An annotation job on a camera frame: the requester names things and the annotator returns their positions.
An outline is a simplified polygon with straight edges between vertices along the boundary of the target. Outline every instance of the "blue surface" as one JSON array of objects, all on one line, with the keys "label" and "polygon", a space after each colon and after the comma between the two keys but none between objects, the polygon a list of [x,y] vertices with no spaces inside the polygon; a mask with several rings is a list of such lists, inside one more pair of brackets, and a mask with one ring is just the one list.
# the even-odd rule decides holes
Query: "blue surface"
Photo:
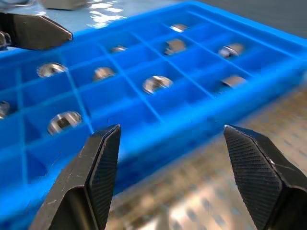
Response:
[{"label": "blue surface", "polygon": [[[183,33],[169,28],[189,26]],[[164,56],[165,42],[185,41],[187,50]],[[216,52],[240,42],[241,56]],[[128,50],[110,54],[113,46]],[[13,114],[0,121],[0,223],[22,229],[32,220],[60,170],[96,130],[121,124],[115,194],[203,144],[298,85],[306,68],[304,39],[198,2],[184,2],[78,33],[73,42],[45,51],[16,50],[0,56],[0,100]],[[48,79],[36,68],[59,62],[65,73]],[[114,77],[92,82],[94,70],[111,67]],[[248,84],[215,94],[219,80],[238,74]],[[174,85],[149,95],[153,75]],[[50,136],[49,121],[76,111],[83,122]]]}]

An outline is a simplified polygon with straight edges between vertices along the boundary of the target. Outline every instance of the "metal work surface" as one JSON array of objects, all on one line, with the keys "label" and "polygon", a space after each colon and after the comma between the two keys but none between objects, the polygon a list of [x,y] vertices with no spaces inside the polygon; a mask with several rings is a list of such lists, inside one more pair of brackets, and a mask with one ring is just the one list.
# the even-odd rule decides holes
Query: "metal work surface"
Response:
[{"label": "metal work surface", "polygon": [[[307,175],[307,90],[239,124],[266,136]],[[223,137],[113,198],[107,230],[254,230]]]}]

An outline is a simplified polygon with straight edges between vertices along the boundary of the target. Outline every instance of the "blue ice cube tray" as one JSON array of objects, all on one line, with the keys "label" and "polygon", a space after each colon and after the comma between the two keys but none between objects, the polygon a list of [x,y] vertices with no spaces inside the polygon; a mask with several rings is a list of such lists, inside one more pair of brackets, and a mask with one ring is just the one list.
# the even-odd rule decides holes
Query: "blue ice cube tray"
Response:
[{"label": "blue ice cube tray", "polygon": [[[182,33],[170,27],[182,23]],[[186,50],[165,55],[166,42]],[[217,51],[240,43],[245,51],[224,59]],[[111,53],[111,48],[127,50]],[[0,121],[0,226],[28,226],[56,177],[96,130],[121,124],[115,194],[190,152],[300,83],[307,43],[265,25],[198,2],[184,2],[75,35],[49,51],[16,50],[0,56],[0,100],[10,114]],[[37,68],[56,62],[64,73],[40,78]],[[93,82],[94,70],[113,77]],[[217,93],[233,74],[247,80]],[[173,81],[153,95],[144,81]],[[57,114],[76,111],[82,123],[58,135],[47,132]]]}]

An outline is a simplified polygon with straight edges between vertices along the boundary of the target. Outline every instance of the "blue silicone tray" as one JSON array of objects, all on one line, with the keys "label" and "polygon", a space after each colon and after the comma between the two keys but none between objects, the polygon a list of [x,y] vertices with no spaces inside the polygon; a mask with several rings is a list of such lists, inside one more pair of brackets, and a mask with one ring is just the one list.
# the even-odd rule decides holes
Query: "blue silicone tray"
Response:
[{"label": "blue silicone tray", "polygon": [[[188,29],[170,29],[176,23]],[[165,56],[165,42],[174,38],[187,49]],[[246,51],[230,60],[217,54],[233,42]],[[81,32],[50,51],[2,54],[0,100],[12,109],[0,121],[0,226],[26,228],[60,170],[96,130],[122,126],[117,194],[203,144],[225,123],[294,88],[303,78],[306,44],[223,10],[184,2]],[[128,49],[111,54],[117,45]],[[62,63],[68,71],[39,78],[37,67],[49,62]],[[98,67],[116,74],[93,83]],[[216,84],[232,74],[248,84],[216,94]],[[142,84],[153,75],[174,84],[146,94]],[[49,121],[66,111],[80,113],[83,122],[50,136]]]}]

